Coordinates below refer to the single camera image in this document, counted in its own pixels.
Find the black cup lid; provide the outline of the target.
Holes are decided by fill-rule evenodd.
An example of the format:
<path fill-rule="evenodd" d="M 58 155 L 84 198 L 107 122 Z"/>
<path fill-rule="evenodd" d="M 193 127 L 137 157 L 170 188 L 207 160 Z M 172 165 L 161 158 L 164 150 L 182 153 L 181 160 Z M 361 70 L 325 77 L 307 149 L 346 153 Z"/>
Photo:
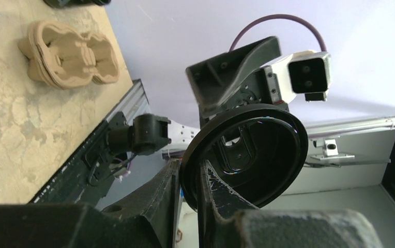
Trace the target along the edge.
<path fill-rule="evenodd" d="M 308 147 L 303 123 L 278 106 L 260 103 L 221 113 L 203 125 L 185 151 L 179 171 L 185 200 L 198 208 L 196 178 L 207 161 L 235 192 L 264 207 L 294 182 Z"/>

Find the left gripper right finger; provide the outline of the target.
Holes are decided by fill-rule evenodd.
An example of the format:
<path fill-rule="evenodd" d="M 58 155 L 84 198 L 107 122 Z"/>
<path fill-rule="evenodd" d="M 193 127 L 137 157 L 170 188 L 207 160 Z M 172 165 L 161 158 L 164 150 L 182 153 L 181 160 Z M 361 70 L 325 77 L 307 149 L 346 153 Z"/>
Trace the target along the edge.
<path fill-rule="evenodd" d="M 200 247 L 382 247 L 353 210 L 261 210 L 235 192 L 209 161 L 197 176 Z"/>

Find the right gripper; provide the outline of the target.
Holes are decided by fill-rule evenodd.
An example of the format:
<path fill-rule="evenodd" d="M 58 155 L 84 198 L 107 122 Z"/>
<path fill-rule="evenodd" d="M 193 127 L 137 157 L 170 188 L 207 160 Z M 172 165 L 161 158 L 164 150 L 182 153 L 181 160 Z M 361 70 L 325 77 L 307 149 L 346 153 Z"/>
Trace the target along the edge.
<path fill-rule="evenodd" d="M 186 68 L 199 106 L 200 128 L 216 115 L 248 104 L 264 103 L 289 112 L 288 103 L 274 103 L 266 63 L 281 56 L 279 40 L 270 36 Z"/>

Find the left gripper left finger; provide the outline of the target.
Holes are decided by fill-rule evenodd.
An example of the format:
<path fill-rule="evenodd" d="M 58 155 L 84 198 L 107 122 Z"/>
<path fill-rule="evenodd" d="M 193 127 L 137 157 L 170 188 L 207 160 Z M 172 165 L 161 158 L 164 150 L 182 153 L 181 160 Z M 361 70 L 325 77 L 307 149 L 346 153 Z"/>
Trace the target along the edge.
<path fill-rule="evenodd" d="M 180 162 L 97 210 L 89 204 L 0 205 L 0 247 L 174 247 Z"/>

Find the black paper cup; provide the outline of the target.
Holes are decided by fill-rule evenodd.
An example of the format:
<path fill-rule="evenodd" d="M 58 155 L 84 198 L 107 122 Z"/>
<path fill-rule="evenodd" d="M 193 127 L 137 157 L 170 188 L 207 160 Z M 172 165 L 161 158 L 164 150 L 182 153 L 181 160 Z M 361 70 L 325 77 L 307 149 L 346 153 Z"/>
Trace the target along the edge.
<path fill-rule="evenodd" d="M 87 7 L 87 6 L 105 6 L 111 3 L 111 0 L 43 0 L 48 6 L 57 9 Z"/>

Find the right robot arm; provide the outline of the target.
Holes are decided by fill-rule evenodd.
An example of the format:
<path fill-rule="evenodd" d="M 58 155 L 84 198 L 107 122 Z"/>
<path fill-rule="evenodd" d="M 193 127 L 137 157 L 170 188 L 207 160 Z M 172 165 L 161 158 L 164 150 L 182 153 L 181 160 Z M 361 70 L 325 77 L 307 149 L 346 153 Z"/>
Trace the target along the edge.
<path fill-rule="evenodd" d="M 247 104 L 291 102 L 287 70 L 294 55 L 282 57 L 278 38 L 271 36 L 206 59 L 186 69 L 199 107 L 200 124 Z M 150 155 L 158 150 L 185 150 L 195 129 L 166 117 L 142 114 L 132 124 L 112 128 L 106 144 L 112 153 Z"/>

